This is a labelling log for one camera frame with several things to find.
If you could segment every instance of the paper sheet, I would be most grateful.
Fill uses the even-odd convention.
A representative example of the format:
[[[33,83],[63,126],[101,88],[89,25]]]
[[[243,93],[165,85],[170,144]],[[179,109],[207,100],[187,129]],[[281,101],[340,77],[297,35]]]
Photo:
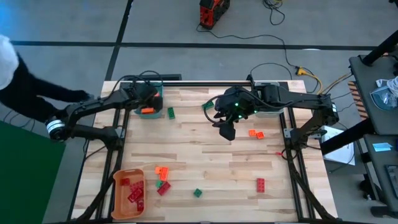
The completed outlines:
[[[342,130],[331,128],[328,126],[324,126],[322,127],[322,129],[328,131],[324,136],[322,136],[322,142],[343,132]],[[350,143],[346,146],[343,146],[333,152],[324,155],[323,158],[330,161],[341,162],[344,164],[349,162],[348,163],[349,165],[355,166],[355,158],[353,158],[354,153],[355,153],[354,143]]]

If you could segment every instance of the wooden table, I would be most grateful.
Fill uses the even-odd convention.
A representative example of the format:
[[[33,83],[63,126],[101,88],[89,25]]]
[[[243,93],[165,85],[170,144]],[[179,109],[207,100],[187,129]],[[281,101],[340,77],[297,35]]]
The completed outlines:
[[[288,82],[291,91],[305,92],[301,80],[283,82]],[[107,96],[115,83],[105,82],[102,96]],[[132,222],[297,221],[287,162],[275,154],[284,148],[279,117],[250,116],[235,125],[236,139],[227,141],[218,134],[218,128],[211,127],[201,108],[226,88],[164,87],[164,108],[174,108],[173,120],[167,110],[160,119],[152,120],[131,113],[122,169],[144,170],[147,185],[145,214]],[[298,127],[312,116],[310,110],[294,109],[294,113]],[[113,117],[114,110],[98,113],[94,126],[111,126]],[[263,131],[265,139],[250,138],[249,129]],[[309,144],[318,146],[316,141]],[[88,153],[101,146],[100,141],[90,142]],[[72,218],[81,215],[99,192],[105,157],[103,150],[85,162]],[[321,152],[307,148],[303,157],[312,192],[336,217]],[[168,181],[172,187],[163,197],[156,192],[155,166],[170,169]],[[266,180],[263,194],[256,192],[258,177]],[[196,188],[203,191],[200,198],[193,195]],[[104,206],[108,211],[108,202]]]

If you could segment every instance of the table leg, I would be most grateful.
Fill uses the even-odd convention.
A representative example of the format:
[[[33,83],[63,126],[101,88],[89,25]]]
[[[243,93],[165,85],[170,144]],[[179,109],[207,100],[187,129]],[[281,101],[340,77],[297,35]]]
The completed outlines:
[[[398,212],[392,212],[387,206],[373,206],[371,207],[371,213],[374,217],[382,218],[388,216],[391,218],[398,218]]]
[[[322,154],[326,155],[329,152],[333,152],[351,142],[361,139],[364,134],[372,133],[374,133],[372,121],[369,118],[365,119],[343,133],[321,143]]]

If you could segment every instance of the orange bin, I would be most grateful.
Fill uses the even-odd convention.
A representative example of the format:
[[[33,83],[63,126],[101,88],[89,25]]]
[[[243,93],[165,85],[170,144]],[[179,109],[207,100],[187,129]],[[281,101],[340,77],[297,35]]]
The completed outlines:
[[[141,216],[146,207],[146,185],[144,172],[140,169],[131,170],[119,170],[113,175],[115,180],[115,197],[114,197],[114,210],[112,212],[112,217],[117,220],[125,220],[130,218],[137,218]],[[122,179],[128,180],[128,184],[122,185]],[[136,184],[140,181],[144,183],[143,199],[144,199],[144,209],[143,211],[138,211],[137,203],[130,202],[128,197],[132,194],[131,185]]]

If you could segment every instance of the metal bracket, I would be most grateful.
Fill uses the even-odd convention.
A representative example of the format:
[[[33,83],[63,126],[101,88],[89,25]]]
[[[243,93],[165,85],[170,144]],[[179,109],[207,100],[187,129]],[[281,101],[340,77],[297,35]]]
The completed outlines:
[[[293,128],[284,128],[284,136],[285,136],[285,138],[291,138],[291,135],[290,135],[291,130],[293,130]],[[312,134],[308,138],[320,139],[321,138],[321,134],[320,133]]]

